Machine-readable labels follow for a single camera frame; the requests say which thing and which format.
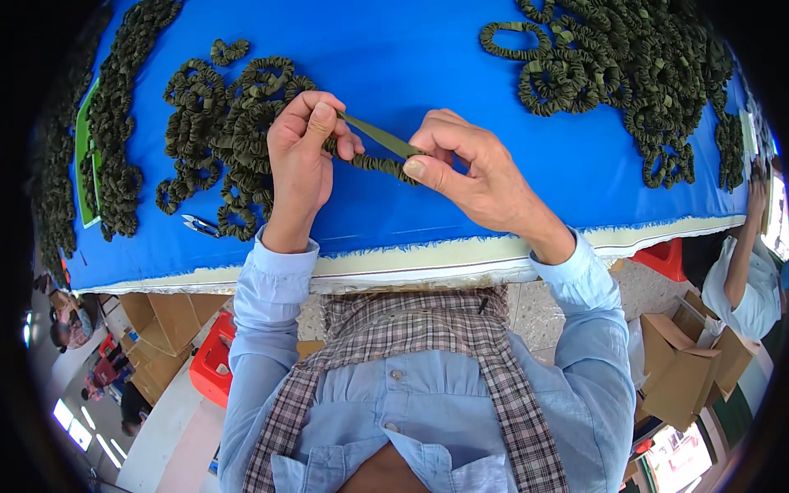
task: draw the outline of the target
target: plastic bag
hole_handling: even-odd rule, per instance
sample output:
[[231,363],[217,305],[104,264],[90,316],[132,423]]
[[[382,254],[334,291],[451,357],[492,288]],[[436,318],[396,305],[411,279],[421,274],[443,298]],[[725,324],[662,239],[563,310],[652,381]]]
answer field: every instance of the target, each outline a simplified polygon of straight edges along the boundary
[[627,323],[630,339],[627,341],[627,359],[630,360],[630,379],[636,390],[644,386],[649,375],[644,375],[644,336],[641,334],[641,317]]

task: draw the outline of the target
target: hand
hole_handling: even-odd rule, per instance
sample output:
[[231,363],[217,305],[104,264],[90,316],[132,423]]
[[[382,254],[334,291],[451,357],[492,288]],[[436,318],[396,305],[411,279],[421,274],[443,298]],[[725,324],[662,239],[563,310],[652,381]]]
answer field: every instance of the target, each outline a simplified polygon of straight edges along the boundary
[[748,205],[746,209],[746,219],[757,221],[761,224],[761,215],[765,211],[765,205],[765,184],[759,181],[748,181]]
[[361,139],[337,118],[346,106],[328,92],[304,91],[268,130],[268,155],[274,179],[274,208],[262,241],[278,253],[303,252],[318,210],[329,200],[331,155],[322,149],[331,135],[346,161],[365,151]]
[[[445,195],[476,224],[526,239],[543,263],[566,261],[575,239],[526,183],[510,152],[493,133],[450,110],[431,110],[409,141],[429,155],[417,155],[403,171]],[[469,167],[452,169],[454,155]]]

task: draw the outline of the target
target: plastic stool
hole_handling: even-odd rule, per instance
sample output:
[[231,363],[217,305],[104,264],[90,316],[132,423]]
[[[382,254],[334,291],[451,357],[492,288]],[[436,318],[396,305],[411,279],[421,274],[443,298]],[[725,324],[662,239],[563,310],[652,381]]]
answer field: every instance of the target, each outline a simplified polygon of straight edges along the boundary
[[[197,354],[189,365],[189,377],[192,385],[202,395],[217,405],[227,409],[227,395],[230,392],[230,382],[233,375],[230,373],[227,348],[219,335],[223,335],[232,340],[236,335],[236,327],[233,325],[233,316],[229,312],[220,312],[203,345],[197,350]],[[224,375],[217,370],[220,365],[224,365],[227,373]]]
[[649,248],[638,250],[631,260],[643,263],[658,274],[662,274],[674,282],[685,282],[682,270],[682,238],[658,243]]
[[99,345],[99,354],[103,357],[107,357],[107,355],[115,349],[115,346],[116,344],[112,341],[112,333],[109,333]]

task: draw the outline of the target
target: worker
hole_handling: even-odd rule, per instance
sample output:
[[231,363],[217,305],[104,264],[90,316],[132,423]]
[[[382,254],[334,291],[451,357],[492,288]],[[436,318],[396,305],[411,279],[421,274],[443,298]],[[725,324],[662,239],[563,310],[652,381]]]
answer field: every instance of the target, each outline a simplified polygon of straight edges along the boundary
[[85,388],[80,391],[83,400],[98,401],[104,397],[104,387],[114,382],[120,376],[123,367],[129,364],[129,358],[126,356],[115,360],[121,351],[121,346],[115,346],[107,357],[99,359],[93,371],[88,370],[88,375],[85,377]]
[[55,311],[50,338],[58,351],[65,353],[67,349],[79,349],[87,344],[93,335],[93,325],[90,315],[76,298],[62,291],[58,291],[57,296],[61,307]]
[[[757,158],[754,169],[761,166]],[[733,331],[754,341],[786,312],[778,268],[760,238],[765,204],[764,183],[752,179],[745,224],[682,241],[682,269],[704,304]]]
[[332,186],[321,145],[333,133],[340,158],[364,152],[345,108],[302,92],[268,132],[275,202],[237,283],[222,490],[617,491],[635,410],[619,287],[499,140],[449,110],[427,113],[410,143],[429,155],[404,171],[532,247],[567,317],[556,365],[507,330],[505,286],[323,297],[326,346],[296,364]]
[[137,436],[152,407],[132,382],[123,384],[121,396],[121,430],[126,436]]

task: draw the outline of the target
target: white cloth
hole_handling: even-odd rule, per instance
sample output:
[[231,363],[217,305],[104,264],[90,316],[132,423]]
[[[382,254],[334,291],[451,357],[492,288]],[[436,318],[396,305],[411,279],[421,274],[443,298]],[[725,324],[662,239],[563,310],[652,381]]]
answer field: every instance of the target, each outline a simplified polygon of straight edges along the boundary
[[724,241],[718,261],[709,269],[707,279],[704,280],[701,299],[732,330],[748,339],[759,341],[781,317],[778,270],[767,247],[757,238],[750,254],[745,294],[742,295],[738,307],[732,310],[731,302],[724,292],[724,283],[735,245],[737,238],[730,236]]

